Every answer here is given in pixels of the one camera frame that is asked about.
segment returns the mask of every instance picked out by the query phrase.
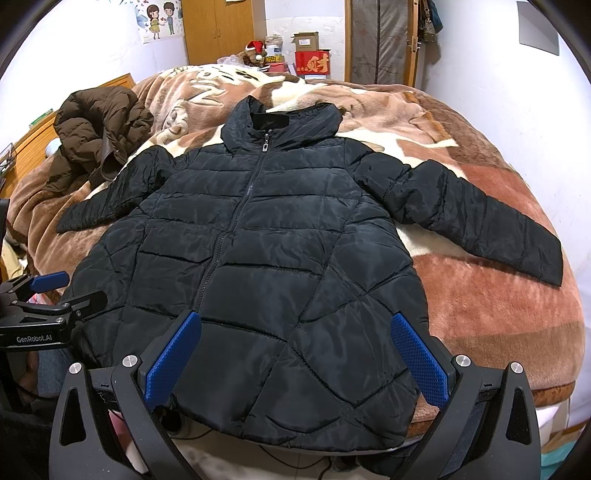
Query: silver screw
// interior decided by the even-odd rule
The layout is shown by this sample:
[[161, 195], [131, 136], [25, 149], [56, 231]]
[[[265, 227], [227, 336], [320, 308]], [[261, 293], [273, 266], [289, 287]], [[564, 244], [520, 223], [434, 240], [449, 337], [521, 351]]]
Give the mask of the silver screw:
[[128, 355], [123, 359], [124, 367], [132, 367], [138, 362], [138, 358], [135, 355]]
[[456, 357], [456, 363], [460, 365], [460, 367], [469, 367], [472, 363], [472, 360], [466, 355], [458, 355]]
[[79, 362], [76, 362], [75, 364], [71, 364], [70, 368], [68, 369], [70, 371], [71, 374], [76, 374], [78, 373], [80, 370], [82, 370], [82, 364]]
[[523, 366], [519, 362], [513, 362], [511, 364], [511, 369], [516, 373], [520, 374], [523, 371]]

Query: blue gripper pad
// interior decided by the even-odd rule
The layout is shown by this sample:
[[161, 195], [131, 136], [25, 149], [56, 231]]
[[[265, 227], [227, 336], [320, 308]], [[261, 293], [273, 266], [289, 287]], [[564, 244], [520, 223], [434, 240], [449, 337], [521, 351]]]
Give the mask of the blue gripper pad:
[[201, 317], [191, 312], [146, 375], [145, 402], [153, 411], [166, 405], [201, 337]]
[[66, 272], [55, 272], [33, 278], [30, 287], [35, 293], [44, 293], [66, 287], [68, 283], [70, 283], [70, 276]]
[[402, 313], [392, 317], [390, 334], [427, 403], [442, 408], [449, 400], [447, 376]]

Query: hand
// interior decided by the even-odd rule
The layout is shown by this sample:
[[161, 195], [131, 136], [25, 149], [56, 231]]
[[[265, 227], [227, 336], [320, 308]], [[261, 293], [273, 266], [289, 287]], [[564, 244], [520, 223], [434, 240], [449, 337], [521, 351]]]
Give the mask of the hand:
[[[18, 380], [18, 384], [28, 390], [29, 392], [38, 393], [37, 391], [37, 374], [39, 372], [39, 352], [27, 352], [27, 369], [24, 375]], [[28, 405], [35, 400], [25, 392], [18, 391], [23, 404]]]

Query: blue jeans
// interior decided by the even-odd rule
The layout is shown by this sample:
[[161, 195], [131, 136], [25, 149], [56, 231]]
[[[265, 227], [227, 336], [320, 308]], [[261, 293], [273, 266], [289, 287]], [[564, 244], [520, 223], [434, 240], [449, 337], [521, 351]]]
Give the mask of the blue jeans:
[[59, 395], [74, 356], [67, 348], [39, 351], [37, 390], [42, 397]]

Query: jacket's right sleeve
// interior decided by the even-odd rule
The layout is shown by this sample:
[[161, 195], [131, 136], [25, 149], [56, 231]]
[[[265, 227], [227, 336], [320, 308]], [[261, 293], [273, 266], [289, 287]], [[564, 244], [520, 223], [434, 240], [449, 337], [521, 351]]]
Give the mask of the jacket's right sleeve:
[[[349, 147], [353, 152], [360, 148]], [[349, 170], [396, 221], [417, 223], [468, 253], [552, 285], [562, 284], [558, 238], [439, 162], [427, 160], [412, 168], [397, 158], [365, 151], [356, 156]]]
[[56, 227], [57, 233], [84, 230], [127, 215], [186, 164], [186, 155], [173, 158], [159, 145], [148, 148], [131, 160], [109, 187], [68, 208]]

